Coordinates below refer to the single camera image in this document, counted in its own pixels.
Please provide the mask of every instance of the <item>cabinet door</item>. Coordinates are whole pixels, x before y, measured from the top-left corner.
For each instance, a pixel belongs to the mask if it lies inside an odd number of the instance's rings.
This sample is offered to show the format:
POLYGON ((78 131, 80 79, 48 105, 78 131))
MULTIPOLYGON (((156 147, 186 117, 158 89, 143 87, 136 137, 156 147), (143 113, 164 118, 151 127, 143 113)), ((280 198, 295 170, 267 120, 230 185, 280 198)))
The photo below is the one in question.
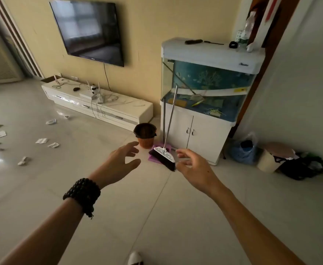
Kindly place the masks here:
POLYGON ((194 116, 187 148, 216 164, 230 129, 228 121, 194 116))
MULTIPOLYGON (((165 108, 165 135, 168 130, 171 104, 166 104, 165 108)), ((187 110, 174 109, 173 118, 171 120, 170 131, 168 135, 168 144, 173 147, 182 149, 187 148, 188 138, 190 136, 191 124, 193 116, 187 113, 187 110)))

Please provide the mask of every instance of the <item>shoe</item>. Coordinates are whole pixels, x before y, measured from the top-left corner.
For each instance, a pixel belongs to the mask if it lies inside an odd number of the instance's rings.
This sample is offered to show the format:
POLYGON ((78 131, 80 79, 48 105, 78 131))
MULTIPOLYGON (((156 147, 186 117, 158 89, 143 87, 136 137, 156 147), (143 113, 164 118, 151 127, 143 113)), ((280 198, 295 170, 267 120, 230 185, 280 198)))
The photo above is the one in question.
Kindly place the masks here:
POLYGON ((127 265, 143 265, 143 260, 137 251, 130 254, 127 265))

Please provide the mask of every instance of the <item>plastic bottle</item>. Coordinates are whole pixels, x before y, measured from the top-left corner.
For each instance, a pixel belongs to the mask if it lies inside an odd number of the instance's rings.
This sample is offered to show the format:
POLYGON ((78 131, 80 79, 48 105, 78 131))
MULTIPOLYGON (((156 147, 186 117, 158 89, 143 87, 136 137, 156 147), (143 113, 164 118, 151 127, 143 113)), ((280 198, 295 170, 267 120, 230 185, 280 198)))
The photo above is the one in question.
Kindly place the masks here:
POLYGON ((250 12, 250 16, 246 20, 245 28, 241 32, 239 46, 246 48, 247 43, 250 39, 253 26, 255 25, 255 11, 250 12))

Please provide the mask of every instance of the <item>tv screen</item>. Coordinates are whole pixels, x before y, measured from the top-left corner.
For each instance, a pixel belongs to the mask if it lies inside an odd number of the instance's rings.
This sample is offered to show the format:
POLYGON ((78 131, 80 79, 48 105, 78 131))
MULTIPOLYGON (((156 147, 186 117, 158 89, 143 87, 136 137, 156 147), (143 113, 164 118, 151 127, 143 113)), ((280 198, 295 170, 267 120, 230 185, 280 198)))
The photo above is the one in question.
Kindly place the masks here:
POLYGON ((114 3, 50 2, 69 55, 124 66, 114 3))

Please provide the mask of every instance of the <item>electrical outlet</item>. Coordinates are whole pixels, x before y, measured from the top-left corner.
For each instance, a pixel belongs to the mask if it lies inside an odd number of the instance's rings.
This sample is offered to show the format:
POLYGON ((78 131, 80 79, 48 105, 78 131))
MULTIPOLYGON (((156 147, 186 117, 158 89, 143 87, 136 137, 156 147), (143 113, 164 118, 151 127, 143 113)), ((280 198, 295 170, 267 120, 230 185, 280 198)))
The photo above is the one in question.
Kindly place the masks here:
POLYGON ((238 42, 240 41, 240 36, 241 36, 242 31, 237 31, 235 41, 238 42))

